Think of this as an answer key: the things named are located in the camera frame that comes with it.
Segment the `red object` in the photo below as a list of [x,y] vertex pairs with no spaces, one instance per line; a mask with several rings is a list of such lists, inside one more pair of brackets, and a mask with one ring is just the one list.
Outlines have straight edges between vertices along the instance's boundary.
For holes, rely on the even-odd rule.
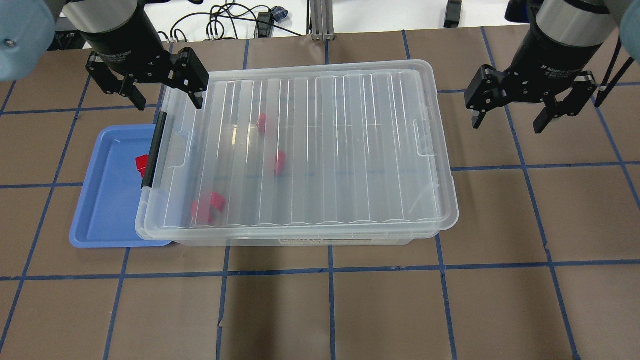
[[264,130],[267,127],[267,115],[265,113],[260,113],[260,115],[258,115],[258,122],[256,125],[258,125],[258,132],[264,135]]
[[276,176],[280,175],[280,173],[282,172],[282,169],[284,169],[285,158],[286,158],[286,155],[284,154],[284,151],[278,151],[278,154],[276,155],[276,169],[275,169]]
[[205,223],[205,220],[208,220],[208,224],[213,222],[213,214],[211,213],[211,209],[209,209],[209,217],[207,218],[207,212],[204,211],[204,209],[200,209],[200,212],[198,213],[198,201],[194,200],[191,203],[191,216],[193,217],[193,221],[195,224],[197,225],[203,225]]
[[136,158],[136,167],[140,172],[142,177],[145,177],[145,172],[147,171],[147,163],[149,162],[149,155],[142,155]]
[[227,202],[227,200],[225,199],[224,196],[213,192],[211,194],[211,206],[213,206],[214,208],[216,208],[219,212],[222,212],[225,209],[225,203]]

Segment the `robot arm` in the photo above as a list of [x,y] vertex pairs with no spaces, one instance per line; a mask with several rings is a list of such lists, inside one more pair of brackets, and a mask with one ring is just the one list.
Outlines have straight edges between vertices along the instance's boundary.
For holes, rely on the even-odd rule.
[[[514,11],[515,3],[525,5],[531,27],[508,69],[483,65],[465,91],[475,129],[488,111],[511,102],[545,103],[533,123],[536,133],[551,120],[578,115],[598,87],[584,67],[616,23],[629,53],[640,56],[640,0],[512,0],[508,19],[524,17]],[[556,96],[567,89],[569,95],[558,101]]]
[[209,74],[191,48],[177,54],[164,49],[138,0],[0,1],[0,38],[6,39],[0,44],[0,80],[19,79],[33,70],[51,43],[53,19],[60,11],[93,48],[86,69],[105,94],[127,97],[144,110],[146,100],[135,84],[162,83],[186,92],[202,108]]

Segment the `translucent plastic container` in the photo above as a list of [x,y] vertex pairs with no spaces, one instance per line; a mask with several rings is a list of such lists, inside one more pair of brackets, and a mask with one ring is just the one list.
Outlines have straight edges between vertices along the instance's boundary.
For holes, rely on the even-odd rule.
[[166,94],[156,172],[136,219],[141,238],[404,245],[457,222],[428,63],[210,75],[202,110],[180,91]]

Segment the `container lid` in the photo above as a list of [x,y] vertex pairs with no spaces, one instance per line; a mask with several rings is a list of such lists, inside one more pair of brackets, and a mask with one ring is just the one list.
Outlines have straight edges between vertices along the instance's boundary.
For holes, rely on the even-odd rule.
[[75,247],[148,247],[170,241],[145,241],[136,234],[135,216],[142,178],[136,157],[146,154],[155,126],[111,126],[95,143],[71,225]]
[[433,235],[458,219],[424,61],[212,72],[202,110],[170,90],[163,112],[144,239]]

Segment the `blue plastic tray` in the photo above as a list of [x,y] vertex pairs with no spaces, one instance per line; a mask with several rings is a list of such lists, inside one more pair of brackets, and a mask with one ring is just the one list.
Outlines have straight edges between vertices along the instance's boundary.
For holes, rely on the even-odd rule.
[[69,240],[75,247],[155,247],[142,240],[136,214],[142,178],[136,158],[148,154],[155,125],[111,126],[93,148]]

